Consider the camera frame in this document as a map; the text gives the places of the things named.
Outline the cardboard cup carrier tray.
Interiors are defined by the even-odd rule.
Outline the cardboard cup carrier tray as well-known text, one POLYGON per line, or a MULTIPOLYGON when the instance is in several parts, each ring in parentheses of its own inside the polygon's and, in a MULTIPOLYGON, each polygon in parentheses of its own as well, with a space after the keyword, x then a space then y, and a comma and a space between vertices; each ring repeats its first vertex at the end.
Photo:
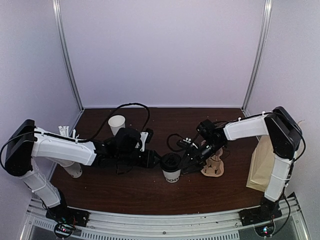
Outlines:
POLYGON ((200 172, 206 177, 221 177, 224 174, 224 162, 221 159, 222 155, 223 148, 220 148, 214 155, 205 161, 205 165, 200 172))

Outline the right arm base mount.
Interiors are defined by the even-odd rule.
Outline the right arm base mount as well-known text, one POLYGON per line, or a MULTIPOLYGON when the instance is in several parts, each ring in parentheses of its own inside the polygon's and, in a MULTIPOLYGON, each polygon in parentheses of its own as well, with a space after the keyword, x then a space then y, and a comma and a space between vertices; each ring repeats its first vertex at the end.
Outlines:
POLYGON ((267 206, 246 208, 238 212, 242 226, 253 225, 255 233, 262 238, 271 237, 276 231, 275 219, 283 214, 279 207, 270 210, 267 206))

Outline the brown paper bag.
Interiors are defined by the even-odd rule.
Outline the brown paper bag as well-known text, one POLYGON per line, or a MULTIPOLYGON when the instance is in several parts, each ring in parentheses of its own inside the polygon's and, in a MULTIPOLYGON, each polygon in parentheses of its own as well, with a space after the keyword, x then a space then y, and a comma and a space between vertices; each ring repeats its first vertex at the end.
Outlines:
POLYGON ((275 156, 270 136, 261 136, 251 156, 246 187, 261 192, 267 189, 275 162, 275 156))

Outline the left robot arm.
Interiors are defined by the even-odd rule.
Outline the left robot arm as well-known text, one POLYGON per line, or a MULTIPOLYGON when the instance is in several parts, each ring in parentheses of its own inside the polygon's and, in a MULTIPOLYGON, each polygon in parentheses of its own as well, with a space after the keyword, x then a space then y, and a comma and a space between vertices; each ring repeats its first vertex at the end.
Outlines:
POLYGON ((151 129, 139 132, 121 127, 115 136, 103 141, 79 139, 48 132, 27 119, 1 148, 6 153, 5 161, 0 164, 9 175, 23 180, 53 216, 67 222, 72 218, 72 211, 63 193, 48 182, 33 159, 48 158, 74 178, 82 175, 81 166, 152 169, 161 158, 155 150, 146 148, 152 137, 151 129))

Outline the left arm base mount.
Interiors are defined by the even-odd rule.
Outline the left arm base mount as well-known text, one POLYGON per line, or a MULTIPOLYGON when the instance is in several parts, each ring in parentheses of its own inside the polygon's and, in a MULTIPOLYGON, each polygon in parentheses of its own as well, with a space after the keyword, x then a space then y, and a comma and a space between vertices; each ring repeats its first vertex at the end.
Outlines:
POLYGON ((79 210, 69 207, 44 206, 46 210, 45 217, 56 222, 53 232, 59 239, 66 239, 74 234, 77 227, 86 227, 89 221, 90 213, 85 210, 79 210))

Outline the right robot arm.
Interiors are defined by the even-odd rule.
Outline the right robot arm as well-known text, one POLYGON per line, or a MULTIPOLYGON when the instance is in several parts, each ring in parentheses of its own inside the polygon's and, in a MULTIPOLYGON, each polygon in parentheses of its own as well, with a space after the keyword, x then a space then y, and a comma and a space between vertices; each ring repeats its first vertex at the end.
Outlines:
POLYGON ((274 164, 264 196, 256 210, 259 220, 268 220, 276 212, 285 186, 291 179, 294 163, 300 158, 298 149, 304 139, 295 120, 282 106, 278 106, 270 112, 239 118, 223 125, 206 119, 199 123, 196 130, 197 135, 205 141, 203 145, 194 144, 193 139, 188 143, 179 143, 184 150, 180 162, 183 174, 202 170, 206 160, 229 141, 269 136, 274 164))

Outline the black plastic cup lid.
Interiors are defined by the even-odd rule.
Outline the black plastic cup lid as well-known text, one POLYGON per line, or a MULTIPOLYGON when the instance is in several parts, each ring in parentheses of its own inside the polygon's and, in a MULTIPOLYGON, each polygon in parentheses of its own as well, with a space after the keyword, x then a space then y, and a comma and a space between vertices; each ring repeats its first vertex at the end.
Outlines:
POLYGON ((181 157, 177 153, 167 153, 160 159, 160 167, 165 172, 176 172, 180 170, 181 157))

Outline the white paper cup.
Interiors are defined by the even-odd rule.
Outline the white paper cup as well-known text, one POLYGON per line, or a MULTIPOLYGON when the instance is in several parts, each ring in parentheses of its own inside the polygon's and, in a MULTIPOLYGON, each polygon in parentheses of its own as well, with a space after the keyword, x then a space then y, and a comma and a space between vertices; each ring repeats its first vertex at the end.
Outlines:
POLYGON ((114 115, 108 120, 108 125, 115 136, 121 128, 126 127, 126 118, 123 115, 114 115))
POLYGON ((169 183, 176 183, 179 178, 180 178, 180 175, 181 175, 181 168, 180 170, 177 170, 175 172, 166 172, 164 170, 162 170, 163 172, 163 176, 165 178, 165 180, 169 183))

